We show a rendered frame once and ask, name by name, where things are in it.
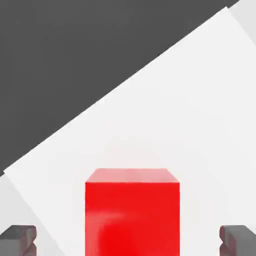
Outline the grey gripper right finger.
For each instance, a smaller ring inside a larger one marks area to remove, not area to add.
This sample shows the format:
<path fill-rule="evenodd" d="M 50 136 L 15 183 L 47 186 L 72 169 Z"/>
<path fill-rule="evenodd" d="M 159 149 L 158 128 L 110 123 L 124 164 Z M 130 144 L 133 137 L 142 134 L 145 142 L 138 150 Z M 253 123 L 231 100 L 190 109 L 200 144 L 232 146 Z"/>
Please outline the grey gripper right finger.
<path fill-rule="evenodd" d="M 222 225 L 219 256 L 256 256 L 256 234 L 245 225 Z"/>

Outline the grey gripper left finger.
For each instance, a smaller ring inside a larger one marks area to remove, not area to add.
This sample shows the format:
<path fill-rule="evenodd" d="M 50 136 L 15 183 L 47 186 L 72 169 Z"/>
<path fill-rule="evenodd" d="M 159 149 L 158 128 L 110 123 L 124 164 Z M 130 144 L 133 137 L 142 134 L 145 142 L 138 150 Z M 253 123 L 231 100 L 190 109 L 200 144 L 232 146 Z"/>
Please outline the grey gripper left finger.
<path fill-rule="evenodd" d="M 34 225 L 11 225 L 0 234 L 0 256 L 37 256 Z"/>

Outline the small red cube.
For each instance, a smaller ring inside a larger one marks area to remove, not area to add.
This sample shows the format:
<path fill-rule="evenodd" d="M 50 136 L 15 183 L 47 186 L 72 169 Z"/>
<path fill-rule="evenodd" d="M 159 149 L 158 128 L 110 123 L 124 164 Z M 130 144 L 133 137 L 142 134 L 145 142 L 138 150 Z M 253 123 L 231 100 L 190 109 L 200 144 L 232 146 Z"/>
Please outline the small red cube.
<path fill-rule="evenodd" d="M 180 256 L 180 183 L 165 168 L 98 168 L 85 183 L 85 256 Z"/>

